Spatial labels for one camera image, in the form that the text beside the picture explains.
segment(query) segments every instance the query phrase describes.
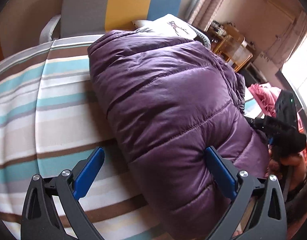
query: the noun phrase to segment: window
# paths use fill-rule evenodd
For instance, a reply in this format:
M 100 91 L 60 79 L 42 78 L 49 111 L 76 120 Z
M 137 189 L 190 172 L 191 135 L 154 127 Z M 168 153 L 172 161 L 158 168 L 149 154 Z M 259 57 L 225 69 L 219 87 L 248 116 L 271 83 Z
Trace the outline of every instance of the window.
M 284 64 L 282 73 L 294 87 L 307 111 L 307 38 Z

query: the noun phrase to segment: pink cloth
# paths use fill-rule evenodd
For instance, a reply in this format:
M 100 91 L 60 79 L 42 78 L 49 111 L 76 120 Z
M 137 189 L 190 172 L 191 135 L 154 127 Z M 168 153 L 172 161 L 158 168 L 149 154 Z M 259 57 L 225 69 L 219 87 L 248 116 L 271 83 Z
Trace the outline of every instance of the pink cloth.
M 269 83 L 266 83 L 262 85 L 251 85 L 248 90 L 255 98 L 259 107 L 265 115 L 276 117 L 275 103 L 281 92 L 280 88 L 272 87 Z M 299 132 L 304 133 L 304 127 L 298 113 L 297 118 Z M 307 165 L 307 147 L 300 154 L 305 158 L 305 162 Z

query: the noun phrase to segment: purple puffer jacket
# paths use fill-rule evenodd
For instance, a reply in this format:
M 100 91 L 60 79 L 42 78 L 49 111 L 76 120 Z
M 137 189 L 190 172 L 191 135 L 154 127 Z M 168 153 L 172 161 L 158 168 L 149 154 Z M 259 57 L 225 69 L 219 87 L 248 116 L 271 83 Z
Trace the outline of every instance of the purple puffer jacket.
M 197 41 L 111 31 L 88 48 L 99 104 L 149 205 L 175 239 L 207 236 L 229 200 L 206 169 L 213 145 L 263 177 L 268 149 L 239 111 L 244 81 Z

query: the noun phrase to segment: beige curtain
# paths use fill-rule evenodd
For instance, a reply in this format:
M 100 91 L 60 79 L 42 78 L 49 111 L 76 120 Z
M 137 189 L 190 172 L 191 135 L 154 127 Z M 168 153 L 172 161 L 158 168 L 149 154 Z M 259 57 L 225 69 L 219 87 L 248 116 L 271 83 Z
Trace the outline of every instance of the beige curtain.
M 302 11 L 297 20 L 266 51 L 267 56 L 278 68 L 292 56 L 307 37 L 307 14 Z
M 188 23 L 206 31 L 224 0 L 198 0 L 192 10 Z

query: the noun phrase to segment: striped bed sheet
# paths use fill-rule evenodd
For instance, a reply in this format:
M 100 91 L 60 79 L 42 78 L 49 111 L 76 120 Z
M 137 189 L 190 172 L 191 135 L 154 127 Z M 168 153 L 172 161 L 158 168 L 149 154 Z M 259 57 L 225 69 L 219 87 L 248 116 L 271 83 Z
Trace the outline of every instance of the striped bed sheet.
M 104 239 L 169 240 L 136 186 L 99 108 L 87 47 L 100 35 L 60 39 L 0 62 L 0 218 L 20 239 L 31 177 L 57 176 L 96 146 L 105 162 L 80 204 Z M 60 220 L 75 236 L 60 200 Z

